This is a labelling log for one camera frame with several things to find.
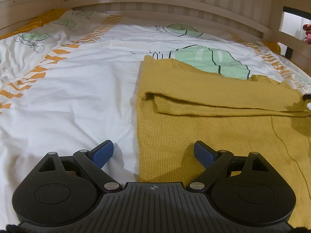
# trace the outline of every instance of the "knit fabric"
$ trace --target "knit fabric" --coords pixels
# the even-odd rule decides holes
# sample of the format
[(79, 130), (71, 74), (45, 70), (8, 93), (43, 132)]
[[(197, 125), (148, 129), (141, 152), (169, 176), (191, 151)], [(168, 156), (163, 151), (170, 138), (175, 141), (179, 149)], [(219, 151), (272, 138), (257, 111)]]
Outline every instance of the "knit fabric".
[(226, 78), (146, 56), (137, 99), (141, 181), (186, 186), (204, 170), (193, 155), (197, 140), (237, 156), (257, 151), (296, 194), (289, 223), (310, 228), (310, 115), (286, 82)]
[(278, 43), (274, 42), (262, 42), (266, 47), (268, 47), (272, 52), (281, 55), (281, 47)]

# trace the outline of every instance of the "pillow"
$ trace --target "pillow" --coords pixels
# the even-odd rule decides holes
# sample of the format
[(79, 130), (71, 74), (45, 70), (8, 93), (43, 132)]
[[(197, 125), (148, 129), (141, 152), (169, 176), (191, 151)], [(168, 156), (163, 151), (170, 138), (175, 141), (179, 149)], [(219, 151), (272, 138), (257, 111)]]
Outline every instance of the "pillow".
[(265, 47), (268, 47), (272, 52), (281, 55), (281, 47), (279, 46), (278, 43), (274, 42), (262, 42)]
[(41, 27), (44, 26), (45, 24), (52, 22), (54, 20), (59, 19), (62, 14), (64, 14), (67, 10), (66, 9), (51, 9), (49, 11), (47, 11), (46, 13), (32, 19), (29, 24), (27, 24), (26, 26), (18, 29), (15, 32), (10, 32), (7, 33), (5, 35), (0, 36), (0, 40), (16, 35), (18, 33), (22, 33), (22, 32), (28, 32), (31, 31), (32, 29), (35, 29), (37, 27)]

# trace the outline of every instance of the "black metal bar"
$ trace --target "black metal bar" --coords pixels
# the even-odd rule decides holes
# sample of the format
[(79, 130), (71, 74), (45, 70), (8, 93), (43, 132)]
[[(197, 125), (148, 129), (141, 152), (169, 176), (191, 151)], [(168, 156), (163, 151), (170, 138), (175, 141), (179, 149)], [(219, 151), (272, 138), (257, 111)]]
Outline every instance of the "black metal bar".
[(289, 48), (289, 47), (287, 47), (287, 49), (286, 49), (286, 53), (285, 53), (285, 58), (287, 58), (287, 59), (291, 59), (291, 57), (292, 57), (292, 55), (293, 55), (293, 49), (291, 49), (291, 48)]
[(297, 10), (290, 7), (283, 7), (283, 11), (311, 20), (311, 13), (302, 10)]

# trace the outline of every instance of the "white bed sheet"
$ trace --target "white bed sheet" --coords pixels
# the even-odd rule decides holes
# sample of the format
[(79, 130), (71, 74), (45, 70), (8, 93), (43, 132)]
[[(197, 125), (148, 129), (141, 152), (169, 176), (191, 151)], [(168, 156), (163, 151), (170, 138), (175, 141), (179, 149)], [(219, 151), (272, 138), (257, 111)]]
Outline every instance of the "white bed sheet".
[[(98, 22), (107, 17), (101, 13), (93, 15), (100, 18)], [(29, 47), (22, 52), (26, 58), (19, 57), (19, 62), (12, 62), (17, 59), (9, 57), (9, 46), (18, 43), (12, 39), (0, 41), (0, 56), (1, 51), (6, 50), (6, 55), (1, 56), (1, 89), (14, 93), (7, 84), (16, 80), (25, 82), (23, 86), (31, 85), (30, 89), (19, 91), (22, 97), (4, 99), (0, 96), (3, 105), (5, 101), (11, 103), (9, 109), (1, 109), (0, 116), (0, 228), (7, 223), (18, 223), (11, 206), (12, 194), (47, 152), (68, 156), (80, 149), (91, 150), (110, 139), (115, 151), (103, 170), (122, 184), (138, 181), (135, 102), (140, 64), (145, 55), (162, 58), (163, 54), (163, 58), (167, 58), (172, 50), (200, 45), (229, 51), (235, 59), (247, 64), (250, 75), (263, 74), (283, 80), (252, 48), (235, 43), (226, 32), (204, 30), (223, 39), (212, 35), (196, 38), (159, 31), (156, 27), (159, 25), (169, 23), (122, 18), (100, 39), (72, 48), (61, 45), (75, 44), (72, 41), (81, 36), (77, 32), (72, 36), (70, 30), (56, 28), (55, 23), (51, 23), (37, 31), (52, 32), (51, 35), (59, 38), (36, 61), (31, 58), (33, 53), (27, 53), (33, 51)], [(55, 48), (64, 52), (55, 55), (51, 51)], [(58, 63), (45, 59), (39, 63), (46, 54), (66, 59)], [(45, 77), (27, 83), (30, 80), (23, 78), (36, 74), (28, 73), (38, 64), (47, 69), (42, 71)]]

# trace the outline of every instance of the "pink stuffed toy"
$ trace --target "pink stuffed toy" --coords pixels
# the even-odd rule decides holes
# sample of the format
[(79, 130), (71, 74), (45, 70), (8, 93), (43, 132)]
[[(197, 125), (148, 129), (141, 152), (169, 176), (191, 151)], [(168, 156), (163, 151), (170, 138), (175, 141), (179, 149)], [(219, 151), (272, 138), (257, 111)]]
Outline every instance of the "pink stuffed toy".
[(306, 43), (311, 45), (311, 24), (305, 24), (303, 29), (306, 31), (307, 37), (304, 39)]

